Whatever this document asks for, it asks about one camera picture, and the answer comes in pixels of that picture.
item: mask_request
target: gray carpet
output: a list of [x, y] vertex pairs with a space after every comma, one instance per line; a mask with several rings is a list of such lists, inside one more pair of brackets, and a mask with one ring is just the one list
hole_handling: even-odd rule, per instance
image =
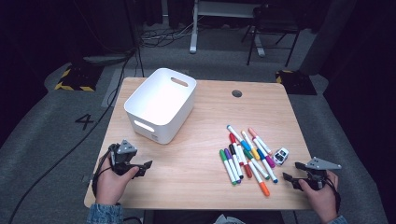
[[[284, 69], [288, 52], [267, 50], [264, 58], [253, 53], [250, 66], [246, 66], [248, 41], [240, 43], [243, 33], [244, 29], [204, 30], [199, 34], [198, 50], [194, 55], [189, 54], [188, 35], [166, 47], [142, 48], [144, 71], [149, 74], [167, 67], [188, 71], [189, 76], [196, 79], [276, 82], [275, 72]], [[309, 32], [301, 34], [289, 70], [299, 68], [314, 38]], [[103, 105], [113, 90], [112, 79], [119, 76], [117, 72], [121, 69], [121, 64], [106, 67], [95, 92], [55, 91], [66, 66], [49, 74], [45, 83], [49, 93], [21, 120], [0, 150], [0, 223], [8, 221], [23, 193], [94, 125], [89, 124], [83, 131], [83, 124], [75, 120], [85, 114], [91, 114], [95, 122], [99, 120], [106, 111]], [[131, 76], [134, 76], [135, 66], [136, 60], [129, 61], [126, 66]], [[343, 169], [336, 172], [342, 196], [340, 214], [349, 223], [388, 223], [375, 182], [322, 95], [327, 80], [320, 75], [312, 76], [311, 80], [318, 95], [289, 95], [289, 98], [311, 155], [343, 165]], [[111, 112], [112, 107], [91, 135], [27, 195], [13, 223], [85, 221], [88, 208], [83, 200], [87, 183], [83, 180], [93, 171]], [[297, 211], [296, 214], [299, 223], [318, 223], [313, 211]], [[295, 223], [291, 211], [283, 211], [282, 215], [285, 223]], [[142, 217], [143, 211], [126, 209], [125, 216]]]

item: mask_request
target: human hand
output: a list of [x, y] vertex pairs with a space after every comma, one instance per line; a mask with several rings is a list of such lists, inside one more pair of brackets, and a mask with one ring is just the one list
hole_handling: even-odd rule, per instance
[[96, 203], [115, 205], [121, 198], [125, 191], [126, 185], [139, 171], [138, 167], [131, 168], [124, 175], [117, 175], [111, 170], [110, 159], [101, 158], [105, 160], [101, 167], [102, 172], [99, 175], [96, 187]]
[[[337, 189], [338, 176], [331, 171], [327, 171], [327, 176], [334, 183], [335, 189]], [[321, 223], [328, 223], [337, 218], [335, 195], [329, 185], [325, 185], [324, 188], [320, 190], [313, 190], [308, 183], [302, 179], [299, 180], [299, 184], [308, 197], [308, 201], [311, 203], [312, 208], [318, 214]]]

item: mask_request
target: white marker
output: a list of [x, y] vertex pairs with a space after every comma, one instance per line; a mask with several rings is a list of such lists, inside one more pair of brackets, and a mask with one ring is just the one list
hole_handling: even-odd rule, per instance
[[244, 175], [242, 174], [241, 165], [239, 164], [239, 160], [238, 160], [238, 158], [236, 158], [236, 152], [235, 152], [236, 150], [233, 147], [233, 145], [230, 145], [230, 151], [233, 156], [233, 164], [235, 165], [236, 172], [238, 173], [239, 177], [241, 179], [243, 179]]
[[221, 149], [219, 153], [220, 153], [221, 159], [222, 159], [223, 162], [224, 162], [224, 166], [225, 166], [225, 168], [226, 168], [226, 170], [227, 170], [228, 176], [229, 176], [230, 179], [231, 179], [231, 183], [232, 183], [233, 185], [236, 185], [235, 176], [233, 176], [233, 171], [231, 170], [230, 163], [228, 163], [228, 160], [227, 160], [227, 157], [226, 157], [226, 155], [225, 155], [225, 153], [224, 153], [224, 150]]
[[270, 191], [268, 190], [267, 186], [260, 178], [259, 173], [257, 173], [257, 170], [256, 170], [256, 168], [254, 168], [254, 165], [252, 164], [252, 162], [248, 161], [248, 165], [250, 166], [251, 171], [253, 172], [254, 176], [256, 177], [257, 182], [259, 182], [260, 189], [262, 189], [262, 192], [264, 193], [264, 195], [270, 196]]
[[238, 139], [238, 141], [241, 143], [241, 145], [244, 149], [246, 149], [247, 151], [251, 150], [248, 143], [245, 142], [245, 140], [243, 138], [241, 138], [241, 136], [239, 136], [239, 134], [233, 129], [233, 127], [231, 127], [231, 125], [227, 125], [227, 129], [228, 129], [228, 131], [230, 131], [230, 133], [233, 134], [233, 136], [235, 136], [236, 139]]
[[248, 131], [251, 133], [251, 135], [254, 138], [256, 138], [259, 141], [260, 145], [262, 145], [262, 147], [265, 149], [265, 151], [268, 154], [272, 155], [271, 149], [264, 143], [264, 141], [262, 141], [262, 139], [256, 134], [256, 132], [254, 132], [254, 130], [252, 128], [248, 128]]
[[267, 169], [268, 174], [271, 176], [273, 179], [274, 183], [277, 183], [277, 178], [274, 175], [274, 172], [272, 171], [270, 165], [268, 164], [267, 160], [263, 157], [262, 151], [257, 149], [257, 152], [259, 153], [260, 157], [262, 158], [262, 163], [264, 163], [265, 169]]
[[251, 170], [248, 166], [248, 162], [247, 162], [247, 158], [244, 155], [244, 150], [242, 149], [241, 145], [238, 144], [238, 149], [240, 151], [240, 153], [242, 154], [242, 163], [244, 163], [244, 168], [245, 168], [245, 172], [247, 173], [247, 177], [251, 178], [252, 174], [251, 174]]
[[248, 151], [244, 150], [244, 154], [253, 163], [253, 165], [259, 170], [259, 172], [262, 173], [262, 176], [264, 176], [265, 179], [270, 178], [270, 176], [267, 173], [265, 173], [264, 169], [262, 169], [262, 167], [256, 162], [256, 160], [254, 160], [253, 156], [250, 155], [250, 153]]
[[241, 183], [241, 177], [239, 177], [238, 172], [236, 171], [236, 167], [233, 164], [233, 156], [230, 153], [230, 150], [228, 148], [224, 148], [225, 156], [228, 159], [228, 163], [230, 163], [231, 170], [233, 171], [233, 176], [235, 177], [236, 183], [240, 184]]

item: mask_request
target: green marker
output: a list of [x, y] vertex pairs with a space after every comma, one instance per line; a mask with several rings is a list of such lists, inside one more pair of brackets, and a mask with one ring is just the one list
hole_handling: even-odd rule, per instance
[[236, 185], [236, 180], [235, 180], [235, 177], [233, 176], [233, 171], [231, 171], [230, 163], [228, 163], [228, 160], [227, 160], [227, 157], [225, 156], [224, 150], [221, 149], [219, 153], [220, 153], [221, 159], [224, 162], [225, 168], [227, 169], [227, 173], [231, 179], [231, 183], [233, 185]]
[[257, 168], [257, 170], [259, 170], [259, 172], [265, 177], [265, 179], [270, 179], [270, 176], [267, 173], [265, 173], [264, 169], [260, 167], [260, 165], [256, 162], [253, 156], [246, 149], [244, 149], [244, 154], [251, 161], [251, 163], [253, 163], [253, 165]]

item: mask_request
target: cable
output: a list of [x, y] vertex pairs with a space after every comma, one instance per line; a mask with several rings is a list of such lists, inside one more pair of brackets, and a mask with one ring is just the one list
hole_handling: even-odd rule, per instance
[[[122, 66], [122, 70], [121, 70], [121, 73], [122, 73], [122, 74], [123, 74], [124, 68], [125, 68], [125, 66], [126, 66], [126, 64], [128, 63], [128, 61], [129, 61], [130, 58], [131, 58], [131, 57], [129, 57], [129, 58], [125, 61], [124, 65]], [[121, 81], [122, 81], [122, 79], [119, 80], [118, 88], [120, 87]], [[12, 223], [12, 221], [13, 221], [15, 215], [17, 214], [17, 211], [18, 211], [18, 209], [20, 208], [20, 206], [21, 206], [23, 200], [24, 200], [24, 199], [26, 198], [26, 196], [30, 193], [30, 191], [32, 191], [32, 189], [33, 189], [33, 188], [34, 188], [34, 187], [35, 187], [35, 186], [47, 175], [47, 174], [49, 174], [57, 165], [59, 165], [59, 163], [61, 163], [68, 155], [70, 155], [77, 147], [79, 147], [79, 145], [81, 145], [81, 143], [82, 143], [83, 141], [85, 141], [85, 139], [86, 139], [86, 138], [92, 133], [92, 131], [98, 126], [98, 124], [100, 123], [100, 121], [103, 119], [103, 117], [105, 116], [105, 114], [106, 114], [107, 111], [111, 108], [111, 105], [112, 105], [113, 102], [115, 101], [116, 96], [117, 96], [117, 92], [118, 92], [118, 91], [116, 91], [116, 94], [114, 95], [113, 99], [111, 100], [110, 106], [108, 106], [108, 107], [106, 108], [105, 112], [102, 114], [102, 116], [99, 118], [99, 120], [96, 121], [96, 123], [95, 123], [95, 124], [93, 125], [93, 127], [87, 132], [87, 134], [85, 134], [84, 137], [83, 137], [81, 140], [79, 140], [75, 146], [73, 146], [66, 154], [64, 154], [59, 160], [57, 160], [57, 161], [56, 161], [56, 162], [55, 162], [55, 163], [54, 163], [54, 164], [42, 175], [42, 176], [40, 176], [40, 177], [35, 181], [35, 183], [34, 183], [28, 190], [26, 190], [26, 192], [23, 194], [23, 196], [21, 197], [21, 199], [18, 201], [18, 204], [17, 204], [17, 206], [15, 207], [14, 211], [12, 212], [11, 217], [10, 217], [9, 220], [8, 220], [8, 224], [11, 224], [11, 223]]]
[[95, 197], [96, 197], [96, 189], [97, 189], [97, 183], [98, 183], [99, 175], [101, 175], [102, 172], [104, 172], [104, 171], [108, 170], [109, 168], [111, 168], [111, 167], [109, 167], [109, 168], [105, 169], [105, 170], [102, 171], [102, 172], [100, 171], [100, 170], [102, 169], [103, 163], [104, 163], [105, 160], [107, 159], [108, 154], [109, 154], [110, 151], [112, 150], [111, 148], [113, 148], [113, 145], [111, 145], [111, 146], [108, 148], [108, 151], [105, 153], [105, 156], [101, 157], [100, 162], [99, 162], [99, 164], [98, 164], [98, 167], [96, 168], [95, 174], [93, 174], [93, 179], [92, 179], [92, 192], [93, 192], [93, 196], [95, 196]]
[[332, 192], [334, 193], [334, 196], [335, 196], [335, 210], [338, 214], [338, 211], [340, 210], [340, 204], [341, 204], [341, 195], [340, 195], [340, 193], [338, 193], [337, 189], [335, 188], [334, 183], [330, 180], [329, 177], [326, 177], [326, 179], [324, 181], [327, 185], [330, 186], [330, 188], [332, 188]]
[[294, 220], [296, 221], [296, 224], [298, 224], [298, 219], [297, 219], [296, 211], [293, 210], [293, 214], [294, 214]]
[[107, 167], [105, 170], [101, 171], [101, 172], [99, 173], [98, 177], [99, 177], [104, 171], [109, 170], [109, 169], [111, 169], [111, 167]]
[[[139, 65], [139, 61], [137, 60], [137, 57], [136, 56], [134, 56], [135, 57], [135, 59], [136, 59], [136, 66], [134, 67], [134, 77], [136, 77], [136, 71], [137, 71], [137, 66]], [[116, 87], [116, 89], [114, 89], [114, 91], [112, 91], [109, 95], [108, 95], [108, 97], [107, 97], [107, 105], [112, 105], [110, 102], [109, 102], [109, 100], [110, 100], [110, 98], [111, 98], [111, 96], [114, 94], [114, 92], [118, 89], [119, 87]]]
[[142, 70], [142, 77], [145, 77], [145, 72], [143, 70], [142, 56], [140, 56], [140, 48], [137, 48], [137, 54], [139, 55], [140, 69]]
[[[161, 35], [157, 35], [156, 31], [158, 31], [158, 30], [147, 31], [147, 32], [149, 32], [149, 33], [153, 32], [154, 35], [148, 35], [147, 37], [141, 37], [141, 39], [143, 40], [143, 42], [144, 42], [144, 40], [153, 40], [153, 39], [158, 39], [158, 40], [157, 40], [157, 43], [156, 43], [156, 44], [147, 43], [147, 42], [145, 43], [145, 42], [144, 42], [144, 43], [143, 43], [143, 46], [148, 47], [148, 48], [156, 48], [156, 47], [165, 47], [165, 46], [167, 46], [167, 45], [170, 45], [170, 44], [172, 44], [175, 40], [179, 40], [179, 39], [183, 38], [183, 37], [186, 36], [186, 35], [191, 35], [192, 33], [188, 33], [188, 34], [183, 34], [183, 33], [189, 31], [189, 30], [191, 29], [192, 26], [193, 26], [193, 23], [191, 23], [190, 25], [186, 26], [186, 27], [183, 28], [183, 29], [180, 29], [180, 30], [177, 30], [177, 31], [168, 33], [168, 34], [165, 34], [165, 32], [166, 32], [168, 29], [164, 29], [164, 31], [163, 31], [163, 33], [162, 33]], [[161, 43], [162, 43], [163, 41], [165, 41], [165, 40], [169, 40], [170, 42], [161, 45]]]
[[127, 60], [128, 57], [131, 57], [134, 54], [134, 51], [130, 53], [126, 53], [122, 57], [115, 59], [95, 60], [95, 59], [91, 59], [90, 57], [84, 57], [84, 60], [92, 66], [110, 66], [113, 64], [125, 62], [125, 60]]
[[[78, 6], [76, 0], [73, 0], [73, 3], [74, 3], [74, 5], [75, 5], [75, 7], [77, 8], [79, 14], [81, 15], [82, 19], [84, 20], [85, 24], [87, 25], [88, 29], [90, 30], [91, 34], [93, 35], [93, 37], [96, 39], [96, 41], [97, 41], [104, 49], [107, 49], [108, 51], [113, 52], [113, 53], [122, 53], [122, 54], [125, 53], [125, 52], [120, 52], [120, 51], [113, 50], [113, 49], [108, 48], [107, 46], [105, 46], [105, 45], [102, 43], [102, 41], [96, 36], [95, 32], [92, 30], [92, 28], [91, 28], [91, 26], [89, 25], [87, 19], [84, 17], [84, 14], [82, 13], [81, 9], [79, 8], [79, 6]], [[135, 49], [135, 47], [133, 47], [133, 48], [127, 50], [127, 52], [130, 52], [130, 51], [132, 51], [132, 50], [134, 50], [134, 49]]]

